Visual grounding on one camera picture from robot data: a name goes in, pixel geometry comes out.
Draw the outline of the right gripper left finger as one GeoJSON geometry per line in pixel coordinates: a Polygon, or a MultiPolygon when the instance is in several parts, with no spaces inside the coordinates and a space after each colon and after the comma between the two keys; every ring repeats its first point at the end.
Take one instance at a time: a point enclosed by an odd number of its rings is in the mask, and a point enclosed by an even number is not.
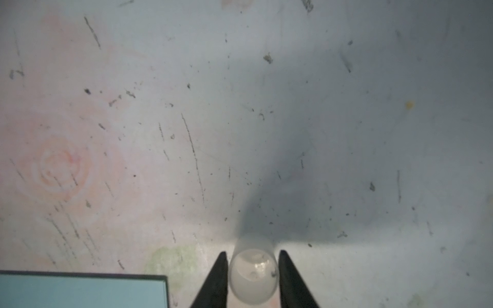
{"type": "Polygon", "coordinates": [[[190,308],[226,308],[229,264],[227,253],[219,253],[190,308]]]}

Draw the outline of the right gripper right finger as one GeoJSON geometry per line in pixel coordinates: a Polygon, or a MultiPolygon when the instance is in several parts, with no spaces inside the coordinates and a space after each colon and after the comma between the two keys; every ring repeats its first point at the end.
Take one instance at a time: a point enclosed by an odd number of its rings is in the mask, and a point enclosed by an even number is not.
{"type": "Polygon", "coordinates": [[[286,250],[279,253],[279,289],[282,308],[319,308],[286,250]]]}

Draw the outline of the clear glue stick cap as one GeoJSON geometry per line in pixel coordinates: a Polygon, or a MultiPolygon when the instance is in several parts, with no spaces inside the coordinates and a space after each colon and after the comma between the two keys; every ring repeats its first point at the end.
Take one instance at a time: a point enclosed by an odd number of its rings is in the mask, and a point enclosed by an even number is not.
{"type": "Polygon", "coordinates": [[[249,233],[241,236],[229,265],[229,286],[241,302],[261,305],[276,292],[279,268],[272,242],[249,233]]]}

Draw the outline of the teal envelope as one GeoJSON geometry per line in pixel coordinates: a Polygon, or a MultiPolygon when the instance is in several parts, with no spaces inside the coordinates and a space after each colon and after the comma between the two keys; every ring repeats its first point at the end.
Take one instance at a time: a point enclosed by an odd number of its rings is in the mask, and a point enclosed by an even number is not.
{"type": "Polygon", "coordinates": [[[168,307],[160,275],[1,272],[1,307],[168,307]]]}

